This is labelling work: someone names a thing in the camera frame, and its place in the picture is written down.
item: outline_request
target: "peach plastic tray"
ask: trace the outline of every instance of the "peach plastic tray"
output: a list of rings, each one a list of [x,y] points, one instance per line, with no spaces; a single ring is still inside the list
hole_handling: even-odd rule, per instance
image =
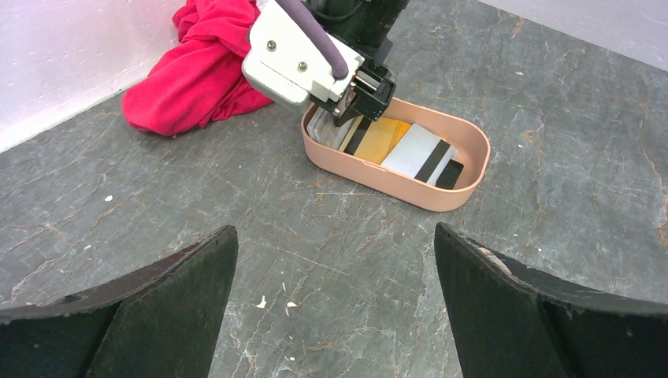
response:
[[[449,211],[463,205],[482,180],[489,160],[487,136],[467,120],[393,98],[384,117],[417,123],[444,138],[458,150],[457,161],[464,170],[455,188],[440,189],[399,172],[344,154],[312,140],[306,126],[315,114],[311,106],[302,117],[306,155],[318,167],[356,183],[431,211]]]

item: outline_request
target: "purple cable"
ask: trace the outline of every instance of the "purple cable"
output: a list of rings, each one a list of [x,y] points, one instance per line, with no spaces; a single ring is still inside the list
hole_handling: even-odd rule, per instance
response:
[[[276,0],[276,3],[302,29],[302,32],[309,37],[322,56],[325,57],[325,60],[332,66],[334,79],[340,80],[348,76],[348,65],[341,52],[334,46],[325,30],[302,2],[300,0]]]

